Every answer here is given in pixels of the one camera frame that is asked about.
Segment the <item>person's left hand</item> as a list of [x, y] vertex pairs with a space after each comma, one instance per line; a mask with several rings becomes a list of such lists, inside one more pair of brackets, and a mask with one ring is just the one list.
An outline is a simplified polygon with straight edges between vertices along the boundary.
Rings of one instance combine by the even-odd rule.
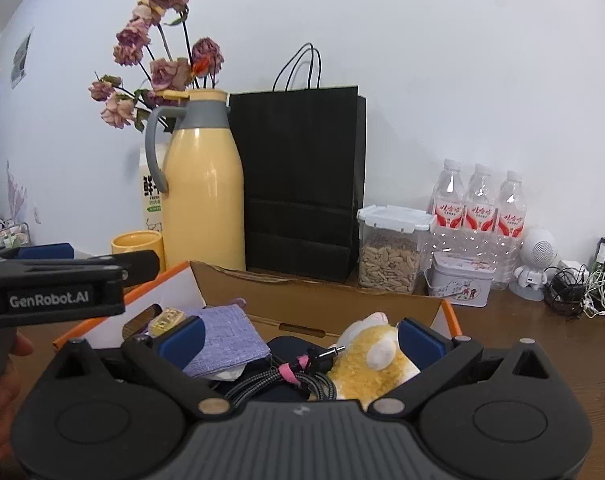
[[10, 439], [15, 417], [15, 402], [22, 388], [12, 356], [30, 356], [32, 352], [33, 343], [22, 333], [17, 332], [11, 350], [5, 358], [3, 373], [0, 375], [0, 463], [12, 452]]

